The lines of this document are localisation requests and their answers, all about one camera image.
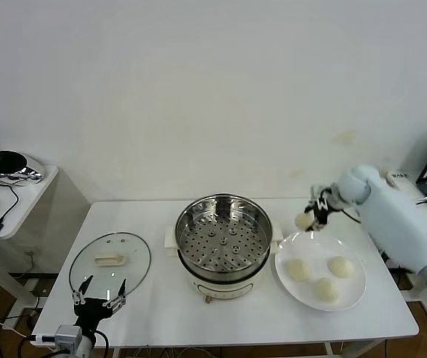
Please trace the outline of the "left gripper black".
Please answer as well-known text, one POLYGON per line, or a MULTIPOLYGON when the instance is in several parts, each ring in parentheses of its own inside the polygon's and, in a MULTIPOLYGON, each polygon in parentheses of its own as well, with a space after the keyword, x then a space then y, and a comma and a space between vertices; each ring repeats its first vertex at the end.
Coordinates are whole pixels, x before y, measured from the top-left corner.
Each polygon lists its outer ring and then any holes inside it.
POLYGON ((123 279, 117 296, 110 300, 101 298, 85 298, 85 294, 93 279, 90 275, 72 292, 74 313, 77 316, 75 326, 81 329, 83 336, 92 336, 104 319, 111 318, 113 310, 120 310, 126 303, 126 279, 123 279))

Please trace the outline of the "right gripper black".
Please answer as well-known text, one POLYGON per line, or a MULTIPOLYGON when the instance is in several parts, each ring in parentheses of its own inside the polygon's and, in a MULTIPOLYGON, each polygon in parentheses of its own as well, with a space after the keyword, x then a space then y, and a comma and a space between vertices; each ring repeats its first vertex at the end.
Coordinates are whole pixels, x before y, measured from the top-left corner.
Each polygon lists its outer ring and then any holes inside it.
POLYGON ((306 206, 306 213, 312 212, 310 231, 322 230, 329 221, 329 215, 341 210, 341 201, 335 193, 315 193, 306 206))

